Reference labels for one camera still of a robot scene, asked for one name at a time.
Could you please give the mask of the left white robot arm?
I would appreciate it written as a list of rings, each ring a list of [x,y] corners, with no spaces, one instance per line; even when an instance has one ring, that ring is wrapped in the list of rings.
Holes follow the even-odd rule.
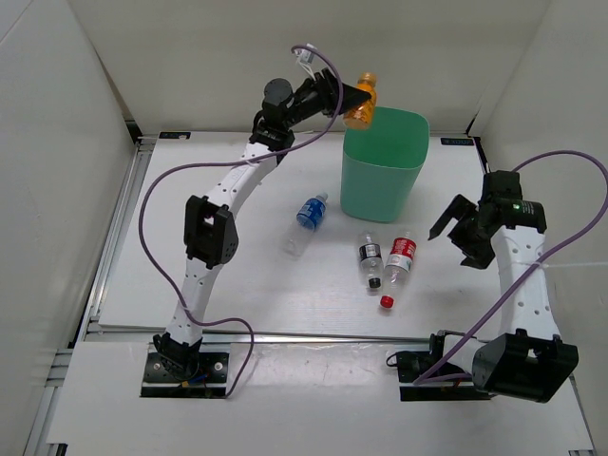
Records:
[[[264,87],[241,164],[232,166],[205,196],[192,196],[185,204],[186,273],[170,323],[153,338],[162,364],[178,380],[200,372],[201,323],[219,272],[238,248],[238,211],[294,144],[294,126],[316,114],[342,115],[370,100],[368,91],[338,82],[328,69],[299,88],[281,78]]]

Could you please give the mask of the orange juice bottle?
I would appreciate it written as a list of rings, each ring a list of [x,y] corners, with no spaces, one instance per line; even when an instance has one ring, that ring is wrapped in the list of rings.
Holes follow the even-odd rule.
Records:
[[[377,94],[375,86],[377,77],[374,73],[362,73],[357,82],[357,88],[370,94],[370,98],[357,108],[351,109],[343,116],[343,124],[348,129],[366,130],[371,126],[376,106]]]

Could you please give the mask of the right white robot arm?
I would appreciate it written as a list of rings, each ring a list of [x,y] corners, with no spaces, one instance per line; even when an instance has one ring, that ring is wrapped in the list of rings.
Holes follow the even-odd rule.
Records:
[[[501,295],[467,332],[440,333],[421,379],[447,380],[462,370],[478,391],[548,402],[577,366],[579,352],[562,341],[551,312],[541,269],[542,205],[523,198],[518,173],[495,171],[484,176],[478,202],[456,196],[429,236],[437,238],[451,220],[447,236],[464,254],[463,265],[483,270],[496,263]]]

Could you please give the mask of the blue label water bottle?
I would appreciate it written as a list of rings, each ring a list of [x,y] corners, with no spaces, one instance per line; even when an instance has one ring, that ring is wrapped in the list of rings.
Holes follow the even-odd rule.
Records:
[[[283,250],[287,254],[300,257],[304,253],[324,220],[327,199],[328,194],[321,192],[307,199],[298,210],[283,241]]]

